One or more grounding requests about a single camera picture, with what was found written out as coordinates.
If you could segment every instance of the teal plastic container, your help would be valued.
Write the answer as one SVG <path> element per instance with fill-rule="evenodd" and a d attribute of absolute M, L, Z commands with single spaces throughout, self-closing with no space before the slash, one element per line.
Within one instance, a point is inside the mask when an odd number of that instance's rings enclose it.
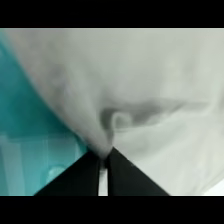
<path fill-rule="evenodd" d="M 0 31 L 0 195 L 33 195 L 85 153 L 30 85 Z"/>

